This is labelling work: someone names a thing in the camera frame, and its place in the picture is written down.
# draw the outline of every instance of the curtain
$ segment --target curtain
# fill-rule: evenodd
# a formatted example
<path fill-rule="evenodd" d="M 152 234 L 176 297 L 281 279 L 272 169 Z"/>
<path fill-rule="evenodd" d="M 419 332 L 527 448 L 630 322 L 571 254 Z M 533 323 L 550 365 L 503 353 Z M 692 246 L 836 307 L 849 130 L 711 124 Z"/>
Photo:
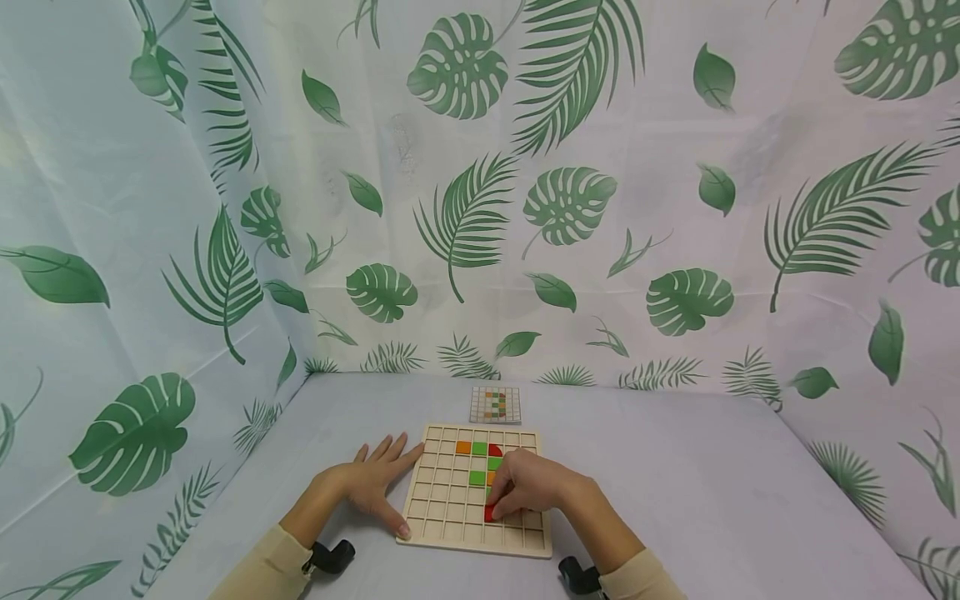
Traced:
<path fill-rule="evenodd" d="M 750 397 L 956 597 L 960 4 L 0 11 L 0 597 L 144 593 L 337 371 Z"/>

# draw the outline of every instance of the finger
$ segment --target finger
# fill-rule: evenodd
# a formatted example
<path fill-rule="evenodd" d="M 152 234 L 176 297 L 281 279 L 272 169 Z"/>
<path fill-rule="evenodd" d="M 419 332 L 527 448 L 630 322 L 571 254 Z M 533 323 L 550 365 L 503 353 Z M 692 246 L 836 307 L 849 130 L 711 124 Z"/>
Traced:
<path fill-rule="evenodd" d="M 370 460 L 377 461 L 380 460 L 380 457 L 383 456 L 383 453 L 387 451 L 387 448 L 390 447 L 390 442 L 394 440 L 394 436 L 387 436 L 383 439 L 383 442 L 376 447 L 376 450 L 373 451 L 373 454 L 370 455 Z"/>

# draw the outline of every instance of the wooden grid board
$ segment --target wooden grid board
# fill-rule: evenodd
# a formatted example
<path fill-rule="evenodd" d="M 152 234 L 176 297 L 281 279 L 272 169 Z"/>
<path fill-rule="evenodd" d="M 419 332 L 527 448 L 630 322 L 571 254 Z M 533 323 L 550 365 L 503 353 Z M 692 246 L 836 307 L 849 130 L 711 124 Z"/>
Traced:
<path fill-rule="evenodd" d="M 553 556 L 548 514 L 524 511 L 488 521 L 485 504 L 501 456 L 525 448 L 540 455 L 540 434 L 497 427 L 429 423 L 423 455 L 403 505 L 411 538 L 402 544 Z"/>

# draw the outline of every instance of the green leaf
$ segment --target green leaf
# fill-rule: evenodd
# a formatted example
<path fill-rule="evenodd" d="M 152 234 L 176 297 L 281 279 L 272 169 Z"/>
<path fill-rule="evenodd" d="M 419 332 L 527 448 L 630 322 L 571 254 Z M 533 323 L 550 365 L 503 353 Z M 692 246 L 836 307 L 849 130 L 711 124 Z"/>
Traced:
<path fill-rule="evenodd" d="M 500 231 L 510 220 L 497 209 L 509 204 L 503 195 L 514 189 L 505 182 L 514 176 L 516 171 L 511 167 L 515 162 L 512 156 L 501 159 L 497 155 L 488 163 L 484 156 L 450 182 L 439 207 L 434 190 L 433 219 L 423 210 L 423 204 L 419 215 L 414 209 L 420 237 L 446 262 L 450 288 L 460 303 L 464 298 L 453 280 L 453 268 L 487 267 L 500 262 Z"/>
<path fill-rule="evenodd" d="M 340 116 L 340 101 L 337 100 L 337 94 L 330 89 L 329 85 L 311 78 L 305 70 L 300 75 L 300 83 L 303 86 L 303 96 L 314 112 L 322 116 L 327 123 L 348 127 Z"/>
<path fill-rule="evenodd" d="M 727 361 L 724 367 L 724 385 L 731 396 L 754 397 L 763 400 L 774 412 L 783 410 L 780 384 L 774 377 L 774 366 L 763 359 L 763 348 L 743 354 L 743 361 Z"/>
<path fill-rule="evenodd" d="M 720 167 L 698 162 L 697 168 L 700 169 L 700 200 L 707 206 L 716 208 L 726 217 L 733 208 L 736 185 L 727 172 Z"/>
<path fill-rule="evenodd" d="M 163 280 L 167 282 L 167 288 L 177 303 L 191 317 L 223 329 L 224 341 L 227 342 L 230 354 L 238 363 L 245 365 L 247 360 L 233 347 L 229 329 L 263 300 L 263 290 L 256 280 L 256 273 L 253 272 L 247 254 L 237 240 L 225 206 L 220 207 L 210 231 L 206 272 L 200 257 L 199 228 L 193 236 L 193 256 L 200 292 L 186 278 L 172 256 L 170 262 L 173 263 L 177 279 L 188 298 L 184 297 L 166 273 L 163 274 Z"/>
<path fill-rule="evenodd" d="M 703 329 L 704 317 L 722 317 L 733 307 L 730 283 L 713 271 L 674 271 L 650 282 L 647 314 L 663 335 Z"/>
<path fill-rule="evenodd" d="M 366 265 L 347 276 L 347 293 L 360 312 L 383 324 L 403 318 L 402 306 L 417 302 L 410 277 L 389 265 Z"/>
<path fill-rule="evenodd" d="M 70 454 L 80 482 L 112 496 L 151 487 L 186 444 L 186 429 L 178 425 L 195 404 L 190 382 L 174 372 L 150 375 L 127 387 Z"/>
<path fill-rule="evenodd" d="M 279 258 L 290 256 L 287 236 L 283 233 L 283 223 L 277 210 L 280 207 L 280 194 L 269 185 L 258 187 L 243 202 L 240 212 L 240 226 L 250 235 L 266 240 L 267 248 Z"/>
<path fill-rule="evenodd" d="M 879 100 L 919 98 L 958 70 L 960 5 L 953 0 L 887 0 L 833 70 L 847 90 Z"/>
<path fill-rule="evenodd" d="M 479 119 L 500 99 L 507 63 L 491 50 L 493 27 L 479 14 L 437 20 L 426 35 L 407 89 L 437 114 Z"/>
<path fill-rule="evenodd" d="M 608 106 L 616 90 L 620 47 L 626 46 L 636 82 L 636 58 L 643 64 L 643 28 L 631 0 L 532 0 L 528 37 L 535 41 L 521 50 L 534 51 L 524 62 L 528 70 L 517 79 L 533 87 L 532 97 L 517 102 L 530 107 L 517 121 L 534 122 L 517 132 L 517 156 L 564 141 L 583 123 L 610 75 Z"/>
<path fill-rule="evenodd" d="M 504 356 L 521 356 L 526 354 L 527 350 L 530 349 L 530 346 L 534 344 L 534 341 L 537 340 L 539 336 L 540 334 L 536 331 L 517 331 L 516 333 L 511 333 L 503 338 L 503 341 L 497 345 L 496 356 L 493 360 Z"/>
<path fill-rule="evenodd" d="M 27 287 L 44 300 L 57 304 L 102 302 L 110 307 L 107 286 L 76 254 L 49 246 L 0 247 L 0 258 L 19 269 Z"/>
<path fill-rule="evenodd" d="M 695 370 L 703 361 L 697 358 L 668 358 L 656 363 L 634 367 L 620 375 L 617 387 L 638 392 L 653 392 L 682 385 L 697 385 L 697 379 L 706 377 Z"/>
<path fill-rule="evenodd" d="M 803 369 L 790 380 L 790 386 L 797 388 L 797 392 L 805 398 L 815 399 L 826 394 L 830 388 L 840 389 L 833 375 L 823 367 Z"/>
<path fill-rule="evenodd" d="M 294 369 L 297 368 L 297 351 L 294 350 L 294 345 L 290 342 L 290 339 L 287 339 L 287 344 L 290 345 L 290 349 L 287 350 L 287 357 L 283 359 L 283 366 L 280 368 L 280 374 L 276 377 L 276 390 L 279 392 L 280 386 L 283 385 L 283 382 L 290 378 L 290 375 L 293 374 Z"/>
<path fill-rule="evenodd" d="M 704 44 L 693 63 L 693 88 L 708 107 L 733 112 L 730 97 L 735 85 L 733 65 L 712 54 Z"/>
<path fill-rule="evenodd" d="M 900 360 L 903 357 L 903 325 L 900 313 L 886 300 L 880 300 L 880 318 L 870 335 L 867 352 L 870 362 L 887 376 L 890 385 L 896 384 L 900 378 Z"/>
<path fill-rule="evenodd" d="M 270 292 L 270 296 L 277 304 L 289 306 L 304 315 L 310 312 L 306 305 L 306 296 L 303 292 L 293 287 L 282 279 L 271 279 L 263 284 L 264 289 Z"/>
<path fill-rule="evenodd" d="M 780 220 L 780 201 L 770 218 L 767 208 L 763 245 L 777 267 L 777 280 L 770 298 L 770 312 L 777 312 L 780 282 L 785 275 L 832 273 L 851 276 L 860 266 L 859 252 L 873 248 L 865 242 L 890 228 L 874 206 L 905 206 L 893 194 L 913 191 L 898 180 L 925 175 L 924 160 L 940 151 L 920 146 L 899 155 L 902 144 L 866 155 L 833 171 L 806 194 L 797 192 L 785 218 Z"/>
<path fill-rule="evenodd" d="M 850 502 L 876 527 L 883 527 L 883 502 L 887 496 L 876 481 L 879 476 L 867 461 L 845 444 L 813 443 L 807 447 L 830 479 L 843 490 Z"/>
<path fill-rule="evenodd" d="M 457 341 L 453 334 L 453 346 L 437 346 L 440 364 L 454 377 L 469 379 L 499 379 L 500 371 L 483 359 L 480 351 L 470 344 L 465 335 Z"/>
<path fill-rule="evenodd" d="M 347 183 L 350 186 L 350 196 L 356 203 L 375 212 L 378 217 L 382 217 L 383 200 L 380 198 L 380 192 L 376 191 L 376 188 L 370 185 L 369 181 L 355 173 L 348 171 L 341 171 L 341 173 L 347 178 Z"/>
<path fill-rule="evenodd" d="M 616 192 L 616 180 L 588 167 L 547 171 L 527 192 L 523 214 L 540 228 L 523 251 L 542 235 L 548 244 L 568 246 L 588 239 L 600 227 L 607 202 Z"/>
<path fill-rule="evenodd" d="M 552 306 L 569 308 L 571 313 L 577 312 L 577 296 L 573 289 L 562 279 L 548 273 L 527 273 L 534 281 L 534 289 L 541 300 Z"/>

